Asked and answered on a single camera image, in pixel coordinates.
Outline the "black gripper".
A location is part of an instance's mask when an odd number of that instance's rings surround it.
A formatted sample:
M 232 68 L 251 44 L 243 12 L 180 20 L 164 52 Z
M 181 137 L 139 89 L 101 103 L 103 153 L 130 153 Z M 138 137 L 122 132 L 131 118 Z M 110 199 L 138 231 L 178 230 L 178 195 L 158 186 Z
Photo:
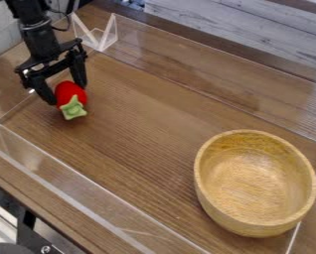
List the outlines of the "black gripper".
M 75 38 L 60 43 L 51 19 L 34 23 L 22 21 L 20 32 L 30 57 L 16 66 L 15 72 L 20 76 L 23 86 L 34 88 L 42 99 L 50 105 L 55 105 L 58 100 L 47 85 L 48 77 L 68 69 L 79 87 L 86 88 L 87 85 L 82 39 Z

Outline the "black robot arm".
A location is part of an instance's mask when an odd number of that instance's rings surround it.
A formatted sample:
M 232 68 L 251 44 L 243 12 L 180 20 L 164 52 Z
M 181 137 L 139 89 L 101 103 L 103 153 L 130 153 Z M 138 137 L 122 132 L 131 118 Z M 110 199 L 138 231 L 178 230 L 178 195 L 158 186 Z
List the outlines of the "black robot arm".
M 86 88 L 87 77 L 85 61 L 86 51 L 82 39 L 60 43 L 47 15 L 52 11 L 46 0 L 6 0 L 14 18 L 19 21 L 19 29 L 27 49 L 28 59 L 16 66 L 26 88 L 32 88 L 42 99 L 50 104 L 58 103 L 55 93 L 48 87 L 47 78 L 68 69 L 75 83 Z

